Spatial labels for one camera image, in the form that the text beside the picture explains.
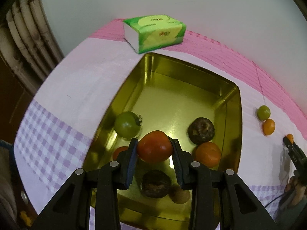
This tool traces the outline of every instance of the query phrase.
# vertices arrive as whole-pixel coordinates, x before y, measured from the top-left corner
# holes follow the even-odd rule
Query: orange
[[[122,151],[125,151],[125,150],[128,150],[128,146],[122,146],[122,147],[119,147],[117,148],[116,150],[114,150],[114,153],[113,153],[113,160],[116,160],[117,157],[118,157],[118,154]]]
[[[273,119],[269,118],[262,124],[262,130],[264,135],[271,135],[275,131],[275,122]]]
[[[290,140],[291,144],[294,143],[294,137],[293,137],[292,134],[288,134],[288,135],[286,135],[286,137]]]
[[[221,150],[216,144],[207,142],[197,147],[195,160],[206,165],[208,168],[213,168],[219,164],[221,155]]]

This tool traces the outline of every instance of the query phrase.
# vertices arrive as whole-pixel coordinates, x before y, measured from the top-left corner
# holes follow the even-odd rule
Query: table
[[[172,56],[236,83],[243,111],[238,174],[266,204],[283,193],[290,159],[282,145],[288,133],[306,147],[307,118],[281,86],[254,62],[227,46],[187,31],[182,44],[155,52]],[[122,19],[93,33],[55,68],[29,105],[14,143],[27,195],[39,214],[72,172],[82,166],[99,122],[117,90],[142,55],[124,40]],[[275,132],[266,137],[255,116],[266,104]],[[267,209],[274,216],[278,201]],[[94,226],[91,209],[90,226]],[[124,225],[123,229],[133,229]]]

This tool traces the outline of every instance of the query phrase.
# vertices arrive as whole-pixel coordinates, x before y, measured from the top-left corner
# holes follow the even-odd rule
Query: dark brown fruit
[[[202,144],[212,140],[214,137],[214,125],[204,117],[196,118],[188,128],[188,135],[194,144]]]
[[[186,203],[190,199],[190,196],[190,191],[182,190],[178,185],[173,185],[169,193],[169,197],[177,204]]]
[[[162,198],[169,193],[171,179],[161,170],[148,171],[142,179],[141,193],[151,198]]]

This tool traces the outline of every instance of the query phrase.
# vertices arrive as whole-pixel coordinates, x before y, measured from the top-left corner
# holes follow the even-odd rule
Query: gold metal tray
[[[242,108],[240,91],[233,82],[191,63],[147,53],[139,61],[105,112],[85,158],[83,168],[93,170],[112,159],[113,151],[128,146],[128,140],[117,136],[113,129],[117,115],[132,111],[143,118],[140,140],[147,133],[161,130],[177,138],[183,150],[195,148],[187,128],[197,117],[210,119],[215,127],[213,142],[222,150],[215,169],[238,170],[242,143]],[[142,229],[186,230],[190,217],[191,199],[175,204],[165,196],[161,199],[144,197],[139,190],[142,175],[160,169],[177,184],[172,159],[149,165],[138,160],[133,182],[127,191],[118,190],[120,220]],[[215,216],[218,224],[218,196]],[[95,193],[92,204],[95,206]]]

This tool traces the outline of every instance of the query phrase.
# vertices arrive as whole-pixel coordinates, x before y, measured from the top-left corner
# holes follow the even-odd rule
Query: red tomato
[[[128,150],[128,146],[122,146],[117,148],[114,152],[113,152],[113,160],[116,160],[118,157],[118,154],[122,151]]]
[[[159,163],[172,155],[172,144],[164,132],[152,131],[139,141],[137,152],[143,161]]]

